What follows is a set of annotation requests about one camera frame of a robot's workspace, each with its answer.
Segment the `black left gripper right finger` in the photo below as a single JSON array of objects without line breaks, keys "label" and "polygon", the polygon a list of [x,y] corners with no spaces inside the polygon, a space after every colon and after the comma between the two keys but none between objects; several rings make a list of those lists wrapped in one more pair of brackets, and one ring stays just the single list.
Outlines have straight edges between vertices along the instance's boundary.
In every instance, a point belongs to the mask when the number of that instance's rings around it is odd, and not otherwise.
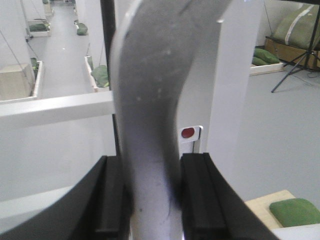
[{"label": "black left gripper right finger", "polygon": [[208,153],[181,160],[186,240],[276,240],[219,172]]}]

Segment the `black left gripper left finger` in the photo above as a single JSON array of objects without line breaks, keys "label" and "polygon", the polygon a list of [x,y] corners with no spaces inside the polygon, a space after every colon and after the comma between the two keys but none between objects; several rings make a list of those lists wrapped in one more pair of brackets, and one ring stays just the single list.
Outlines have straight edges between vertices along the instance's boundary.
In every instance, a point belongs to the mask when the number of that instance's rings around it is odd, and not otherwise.
[{"label": "black left gripper left finger", "polygon": [[2,240],[127,240],[130,200],[118,156],[102,156],[63,197]]}]

